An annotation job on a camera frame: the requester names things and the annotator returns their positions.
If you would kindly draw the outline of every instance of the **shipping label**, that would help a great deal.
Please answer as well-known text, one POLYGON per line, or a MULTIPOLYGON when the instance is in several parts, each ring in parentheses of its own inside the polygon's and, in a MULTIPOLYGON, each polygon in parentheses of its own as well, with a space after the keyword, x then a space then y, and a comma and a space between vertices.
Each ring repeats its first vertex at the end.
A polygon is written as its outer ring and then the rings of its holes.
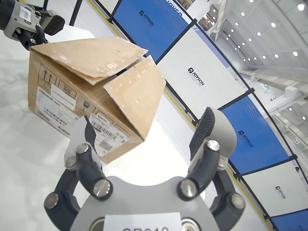
POLYGON ((96 139, 94 147, 100 156, 105 156, 125 142, 129 141, 129 137, 122 133, 117 127, 112 125, 107 119, 100 114, 91 114, 89 121, 91 122, 96 139))
POLYGON ((36 93, 35 113, 71 138, 78 116, 40 87, 36 93))

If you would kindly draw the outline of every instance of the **white table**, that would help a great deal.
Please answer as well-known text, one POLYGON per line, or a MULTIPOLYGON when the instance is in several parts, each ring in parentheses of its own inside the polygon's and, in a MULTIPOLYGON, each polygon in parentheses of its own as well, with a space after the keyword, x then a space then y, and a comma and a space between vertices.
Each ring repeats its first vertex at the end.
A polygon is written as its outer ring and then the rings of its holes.
MULTIPOLYGON (((65 25, 47 39, 60 42, 93 37, 86 30, 65 25)), ((29 52, 2 32, 0 43, 0 230, 57 230, 43 202, 64 171, 69 139, 28 109, 29 52)), ((161 128, 161 119, 155 117, 144 143, 104 165, 104 173, 143 186, 185 177, 188 166, 161 128)), ((77 186, 75 196, 81 206, 88 193, 77 186)))

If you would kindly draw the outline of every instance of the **white floor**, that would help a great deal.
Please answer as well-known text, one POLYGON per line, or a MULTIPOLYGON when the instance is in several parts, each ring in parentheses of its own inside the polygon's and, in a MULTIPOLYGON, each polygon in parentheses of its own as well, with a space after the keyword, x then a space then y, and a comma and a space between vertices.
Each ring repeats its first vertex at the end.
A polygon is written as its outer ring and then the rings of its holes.
MULTIPOLYGON (((36 3, 43 0, 26 0, 36 3)), ((50 0, 48 9, 69 22, 76 0, 50 0)), ((96 37, 113 36, 105 20, 84 0, 76 27, 96 37)), ((64 171, 64 152, 69 139, 27 108, 29 52, 0 33, 0 230, 56 230, 48 219, 43 201, 54 190, 64 171)), ((194 130, 185 122, 167 95, 163 95, 147 140, 124 156, 104 165, 107 176, 142 186, 162 183, 173 176, 186 176, 188 144, 194 130)), ((242 193, 235 184, 236 190, 242 193)), ((88 194, 78 186, 80 205, 88 194)), ((216 191, 210 185, 205 202, 211 205, 216 191)), ((268 230, 246 200, 245 212, 236 231, 268 230)))

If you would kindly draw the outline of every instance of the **blue wall panel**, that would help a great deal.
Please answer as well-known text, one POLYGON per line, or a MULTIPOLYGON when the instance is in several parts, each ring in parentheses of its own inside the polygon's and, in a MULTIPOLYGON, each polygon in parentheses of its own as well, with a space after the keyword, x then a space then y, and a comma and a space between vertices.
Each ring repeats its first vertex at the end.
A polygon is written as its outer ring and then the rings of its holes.
POLYGON ((154 61, 188 26, 166 0, 122 0, 114 18, 154 61))
POLYGON ((272 129, 249 97, 222 112, 237 133, 237 146, 230 160, 241 174, 288 159, 272 129))
POLYGON ((279 231, 307 231, 308 210, 272 218, 279 231))

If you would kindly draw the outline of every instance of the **screw head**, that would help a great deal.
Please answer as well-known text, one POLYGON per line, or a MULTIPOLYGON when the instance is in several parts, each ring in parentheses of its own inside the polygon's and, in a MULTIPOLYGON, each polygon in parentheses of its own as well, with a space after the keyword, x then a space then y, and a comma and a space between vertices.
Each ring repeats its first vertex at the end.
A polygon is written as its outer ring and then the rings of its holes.
POLYGON ((59 202, 59 195, 55 192, 53 193, 50 193, 46 198, 45 198, 45 201, 44 201, 44 206, 47 208, 47 209, 52 209, 54 208, 59 202))
POLYGON ((232 205, 236 208, 236 209, 239 209, 239 210, 242 210, 245 208, 245 200, 244 198, 238 194, 238 193, 234 193, 232 196, 231 196, 231 203, 232 205))
POLYGON ((219 143, 215 140, 209 140, 206 142, 206 146, 213 151, 218 151, 220 149, 219 143))
POLYGON ((187 198, 193 198, 197 195, 197 187, 195 183, 189 179, 181 181, 180 189, 182 194, 187 198))
POLYGON ((76 153, 83 154, 83 153, 86 153, 88 149, 89 149, 89 145, 87 143, 82 143, 77 146, 76 153))
POLYGON ((72 168, 75 165, 76 165, 76 156, 74 155, 74 156, 68 157, 68 159, 65 162, 65 167, 72 168))
POLYGON ((93 188, 93 193, 97 197, 104 197, 106 196, 110 191, 110 182, 106 179, 99 180, 93 188))

